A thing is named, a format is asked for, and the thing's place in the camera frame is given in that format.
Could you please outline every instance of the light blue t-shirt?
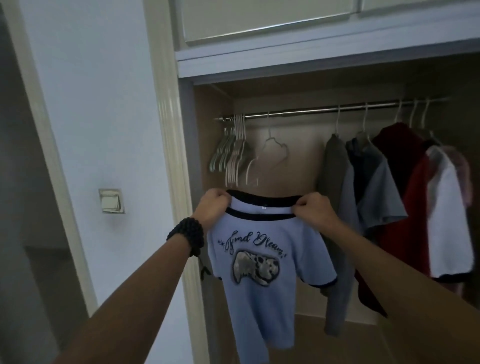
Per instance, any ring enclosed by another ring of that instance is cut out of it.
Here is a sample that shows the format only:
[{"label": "light blue t-shirt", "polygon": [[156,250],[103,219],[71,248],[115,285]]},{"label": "light blue t-shirt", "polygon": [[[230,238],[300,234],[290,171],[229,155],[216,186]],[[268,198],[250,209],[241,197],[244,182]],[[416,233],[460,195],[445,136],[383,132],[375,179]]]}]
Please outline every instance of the light blue t-shirt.
[{"label": "light blue t-shirt", "polygon": [[[298,199],[248,196],[248,202],[267,208],[286,208]],[[296,277],[314,286],[336,279],[325,243],[292,214],[232,208],[207,241],[213,274],[225,289],[240,362],[267,363],[267,345],[286,349],[294,344]]]}]

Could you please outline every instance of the graphic print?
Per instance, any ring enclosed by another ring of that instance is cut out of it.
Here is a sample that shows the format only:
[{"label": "graphic print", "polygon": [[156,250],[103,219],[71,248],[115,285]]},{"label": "graphic print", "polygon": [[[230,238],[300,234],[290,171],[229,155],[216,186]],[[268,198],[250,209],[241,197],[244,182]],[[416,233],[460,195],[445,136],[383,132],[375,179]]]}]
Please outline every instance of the graphic print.
[{"label": "graphic print", "polygon": [[280,264],[277,258],[238,250],[233,260],[233,279],[239,284],[243,277],[250,277],[255,283],[268,287],[278,277]]}]

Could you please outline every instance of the sleeve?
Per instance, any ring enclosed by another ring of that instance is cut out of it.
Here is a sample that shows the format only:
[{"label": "sleeve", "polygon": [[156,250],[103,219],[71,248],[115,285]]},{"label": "sleeve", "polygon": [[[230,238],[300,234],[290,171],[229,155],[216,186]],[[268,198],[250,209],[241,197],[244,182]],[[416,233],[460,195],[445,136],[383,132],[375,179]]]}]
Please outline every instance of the sleeve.
[{"label": "sleeve", "polygon": [[386,160],[373,173],[358,204],[358,212],[365,230],[408,217]]},{"label": "sleeve", "polygon": [[294,257],[298,277],[318,288],[334,284],[336,272],[320,233],[304,225],[299,243]]},{"label": "sleeve", "polygon": [[210,264],[212,265],[212,274],[217,277],[217,278],[222,278],[220,276],[220,272],[218,271],[217,268],[217,263],[216,263],[216,252],[215,252],[215,246],[214,246],[214,237],[213,237],[213,232],[210,230],[207,233],[207,251],[208,251],[208,258],[210,259]]},{"label": "sleeve", "polygon": [[454,165],[445,155],[444,170],[428,183],[428,250],[432,278],[473,269],[474,254],[467,214]]}]

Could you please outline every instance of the upper cabinet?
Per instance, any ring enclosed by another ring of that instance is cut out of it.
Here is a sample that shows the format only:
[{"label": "upper cabinet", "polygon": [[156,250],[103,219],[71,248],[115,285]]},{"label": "upper cabinet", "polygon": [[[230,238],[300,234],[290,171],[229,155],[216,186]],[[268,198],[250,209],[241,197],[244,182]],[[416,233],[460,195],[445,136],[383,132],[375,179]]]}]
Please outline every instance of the upper cabinet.
[{"label": "upper cabinet", "polygon": [[441,1],[441,0],[362,0],[361,10],[367,11],[367,10],[388,8],[388,7],[397,6],[397,5],[426,3],[426,2],[435,2],[435,1]]},{"label": "upper cabinet", "polygon": [[348,15],[357,0],[181,0],[185,41],[195,42]]}]

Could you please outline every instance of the wardrobe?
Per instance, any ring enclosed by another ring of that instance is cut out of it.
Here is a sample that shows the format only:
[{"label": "wardrobe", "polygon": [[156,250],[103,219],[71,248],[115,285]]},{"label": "wardrobe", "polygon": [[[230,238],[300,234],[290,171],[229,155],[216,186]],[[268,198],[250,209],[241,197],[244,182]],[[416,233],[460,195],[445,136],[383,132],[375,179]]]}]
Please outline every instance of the wardrobe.
[{"label": "wardrobe", "polygon": [[[317,70],[309,72],[293,67],[288,73],[255,78],[229,74],[223,80],[218,76],[210,80],[208,77],[180,79],[192,205],[198,203],[204,191],[213,187],[235,188],[270,197],[315,191],[327,140],[335,132],[344,141],[350,140],[362,130],[364,118],[365,128],[373,137],[395,119],[411,122],[416,127],[424,115],[427,129],[443,144],[453,145],[465,155],[474,188],[480,186],[480,129],[476,126],[480,118],[476,101],[480,96],[479,62],[480,53],[464,53],[342,68],[322,69],[319,65]],[[430,104],[424,113],[426,97],[445,100]],[[224,128],[230,125],[221,121],[222,116],[400,99],[423,102],[418,102],[414,113],[412,106],[404,106],[370,109],[367,115],[358,110],[247,120],[247,141],[256,151],[268,137],[269,129],[272,136],[289,147],[287,160],[269,171],[258,186],[245,184],[245,171],[240,173],[238,186],[226,186],[223,172],[208,169]],[[468,213],[475,249],[478,249],[480,201],[475,191],[474,195]],[[206,251],[202,252],[201,260],[209,267]],[[480,303],[479,281],[479,276],[474,275],[464,293],[465,299],[476,305]],[[211,360],[235,363],[235,341],[222,282],[204,275],[201,285]],[[271,352],[271,362],[288,363],[293,358],[313,362],[330,358],[350,363],[354,358],[359,358],[358,362],[364,358],[376,363],[413,363],[411,350],[387,320],[359,302],[356,288],[351,295],[344,332],[340,339],[333,339],[323,333],[326,298],[318,289],[298,280],[296,346],[285,353]]]}]

